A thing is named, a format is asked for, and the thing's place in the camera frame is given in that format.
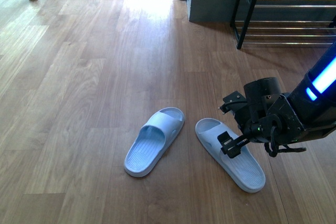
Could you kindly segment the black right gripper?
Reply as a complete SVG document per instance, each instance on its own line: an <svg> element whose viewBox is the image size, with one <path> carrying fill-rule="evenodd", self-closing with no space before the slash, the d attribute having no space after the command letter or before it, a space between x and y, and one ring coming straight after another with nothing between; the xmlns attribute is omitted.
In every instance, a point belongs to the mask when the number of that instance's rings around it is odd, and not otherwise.
<svg viewBox="0 0 336 224"><path fill-rule="evenodd" d="M217 137L225 155L235 158L249 142L271 145L299 142L305 127L289 102L289 94L282 93L277 78L247 83L244 93L235 92L235 120L242 136L233 139L226 131Z"/></svg>

